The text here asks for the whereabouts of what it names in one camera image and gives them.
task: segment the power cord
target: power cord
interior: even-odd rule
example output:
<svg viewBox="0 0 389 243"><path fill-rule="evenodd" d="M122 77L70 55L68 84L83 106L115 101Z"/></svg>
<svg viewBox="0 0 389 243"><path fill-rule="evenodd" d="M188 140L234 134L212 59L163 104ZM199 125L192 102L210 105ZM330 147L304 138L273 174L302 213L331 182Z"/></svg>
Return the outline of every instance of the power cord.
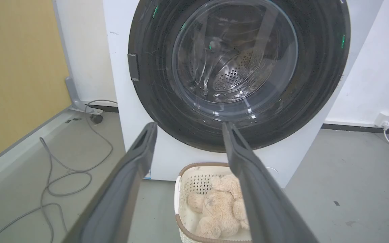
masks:
<svg viewBox="0 0 389 243"><path fill-rule="evenodd" d="M383 123L382 123L382 127L383 127L383 130L384 130L384 136L385 136L385 139L388 141L388 143L389 143L389 139L388 139L388 137L386 136L386 130L388 130L388 128L389 128L389 122L388 121L384 121Z"/></svg>
<svg viewBox="0 0 389 243"><path fill-rule="evenodd" d="M42 143L42 145L43 145L43 147L45 148L46 152L48 152L48 155L49 155L49 163L50 163L50 165L51 165L51 168L50 168L50 170L49 170L49 175L48 175L48 178L47 178L47 180L46 180L46 186L45 186L45 188L44 188L43 191L42 191L42 195L40 196L40 206L37 207L37 208L35 208L35 209L32 209L31 211L26 212L25 214L22 214L21 216L17 217L15 220L13 220L13 221L11 221L10 223L8 223L6 226L4 226L2 229L0 229L0 234L1 234L1 232L3 232L6 228L8 228L8 227L11 226L12 224L16 223L16 222L17 222L18 220L20 220L21 218L23 218L23 217L25 217L25 216L27 216L27 215L29 215L29 214L32 214L33 212L35 212L35 211L37 211L37 210L40 210L40 211L42 212L43 216L45 217L46 223L48 224L49 229L50 229L50 231L51 231L51 241L50 241L50 242L52 243L53 240L54 240L54 228L52 227L52 224L51 224L51 222L49 221L48 215L46 214L45 209L44 209L45 207L51 206L51 205L55 205L55 206L58 207L59 212L60 212L60 216L61 216L61 221L62 221L62 224L63 224L63 228L64 228L65 233L67 234L67 232L68 232L68 231L67 231L67 226L65 225L64 214L63 214L61 205L59 205L58 203L55 203L55 202L43 204L43 197L44 197L46 191L47 191L50 195L52 195L52 196L55 196L55 197L64 197L64 196L68 196L68 195L75 194L75 193L80 192L80 191L82 191L83 189L87 188L87 186L89 186L89 184L90 184L91 181L93 180L93 176L92 176L88 171L90 171L90 170L96 168L97 166L99 166L100 164L102 164L102 163L109 157L109 155L111 155L111 153L112 153L112 151L113 151L113 145L112 145L112 143L109 142L109 140L107 140L107 139L106 139L105 137L103 137L101 134L99 134L96 130L94 130L93 127L91 126L91 124L88 122L88 114L86 113L86 109L88 108L88 106L89 106L91 103L94 103L94 102L97 102L97 101L108 101L108 102L112 102L112 103L115 103L115 104L117 104L117 103L116 103L115 101L111 101L111 100L93 100L93 101L89 102L89 103L85 106L85 111L84 111L85 117L86 117L85 120L86 120L86 123L88 124L88 126L90 127L90 129L91 129L95 134L97 134L99 137L101 137L107 144L109 144L109 146L110 146L110 148L111 148L110 151L109 151L109 153L108 153L108 154L107 154L107 155L106 155L98 164L94 165L94 166L91 167L91 168L88 168L88 169L81 169L81 170L79 170L79 169L72 169L72 168L70 168L70 167L64 165L57 157L55 157L55 155L52 154L52 152L50 151L50 149L49 149L48 145L46 144L45 140L43 139L43 137L40 137L40 142ZM53 169L52 159L54 159L56 162L58 162L58 163L59 163L60 165L62 165L64 168L71 170L71 172L68 173L68 174L62 175L62 176L60 176L60 177L58 177L58 178L56 178L56 179L54 179L54 180L51 181L50 178L51 178L52 169ZM88 175L88 176L89 176L89 181L88 181L88 183L87 183L85 186L83 186L82 188L80 188L80 189L78 189L78 190L76 190L76 191L74 191L74 192L68 192L68 193L64 193L64 194L54 193L54 192L52 192L52 191L49 189L49 186L52 185L53 183L57 182L58 180L60 180L60 179L62 179L62 178L64 178L64 177L67 177L67 176L73 175L73 174L86 174L86 175Z"/></svg>

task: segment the black baseboard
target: black baseboard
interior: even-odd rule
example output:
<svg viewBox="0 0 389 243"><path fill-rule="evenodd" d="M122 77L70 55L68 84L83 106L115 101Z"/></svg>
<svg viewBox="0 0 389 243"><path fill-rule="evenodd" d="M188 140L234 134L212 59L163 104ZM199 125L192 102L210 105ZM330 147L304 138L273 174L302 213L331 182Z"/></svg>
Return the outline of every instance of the black baseboard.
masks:
<svg viewBox="0 0 389 243"><path fill-rule="evenodd" d="M92 108L103 110L104 112L115 112L118 113L118 107L115 106L97 106L97 105L89 105Z"/></svg>
<svg viewBox="0 0 389 243"><path fill-rule="evenodd" d="M383 133L382 128L367 128L359 126L346 126L346 125L334 125L334 124L323 124L322 129L330 130L341 130L341 131L363 131L363 132L372 132L372 133Z"/></svg>
<svg viewBox="0 0 389 243"><path fill-rule="evenodd" d="M101 109L105 112L118 113L118 107L115 106L97 106L97 105L89 105L89 106L93 108ZM359 126L323 124L321 128L329 129L329 130L340 130L340 131L362 131L362 132L383 133L382 128L367 128L367 127L359 127Z"/></svg>

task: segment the teddy bear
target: teddy bear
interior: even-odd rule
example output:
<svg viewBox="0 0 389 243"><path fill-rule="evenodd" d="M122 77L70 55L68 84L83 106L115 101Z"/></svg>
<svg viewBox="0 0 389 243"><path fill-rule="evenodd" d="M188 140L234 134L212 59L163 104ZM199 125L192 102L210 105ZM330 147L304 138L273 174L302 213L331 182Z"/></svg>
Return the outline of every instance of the teddy bear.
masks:
<svg viewBox="0 0 389 243"><path fill-rule="evenodd" d="M225 175L222 178L214 178L212 181L212 187L218 191L230 192L234 198L232 207L233 215L239 220L241 228L250 230L249 220L245 211L244 199L242 198L241 185L238 178L233 174Z"/></svg>
<svg viewBox="0 0 389 243"><path fill-rule="evenodd" d="M211 179L206 195L188 194L188 206L202 213L195 235L218 239L236 234L240 227L249 229L239 180L234 175Z"/></svg>

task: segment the white wall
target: white wall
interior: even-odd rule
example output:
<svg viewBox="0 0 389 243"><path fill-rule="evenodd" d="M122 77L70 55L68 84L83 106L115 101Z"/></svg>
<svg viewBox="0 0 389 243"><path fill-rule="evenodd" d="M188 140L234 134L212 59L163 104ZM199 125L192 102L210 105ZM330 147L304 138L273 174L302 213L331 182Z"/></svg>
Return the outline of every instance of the white wall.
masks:
<svg viewBox="0 0 389 243"><path fill-rule="evenodd" d="M372 127L381 111L389 112L389 0L384 0L326 123Z"/></svg>
<svg viewBox="0 0 389 243"><path fill-rule="evenodd" d="M80 100L116 101L102 0L56 3ZM116 106L107 102L97 104Z"/></svg>

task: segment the basket handle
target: basket handle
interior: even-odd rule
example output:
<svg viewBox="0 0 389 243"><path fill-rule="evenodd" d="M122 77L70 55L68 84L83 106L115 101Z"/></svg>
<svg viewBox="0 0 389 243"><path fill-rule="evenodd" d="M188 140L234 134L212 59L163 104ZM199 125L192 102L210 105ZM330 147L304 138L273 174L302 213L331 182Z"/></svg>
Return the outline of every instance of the basket handle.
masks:
<svg viewBox="0 0 389 243"><path fill-rule="evenodd" d="M175 209L175 214L178 214L178 207L179 207L179 190L180 190L180 181L181 176L178 176L175 181L175 193L174 193L174 201L173 201L173 207Z"/></svg>

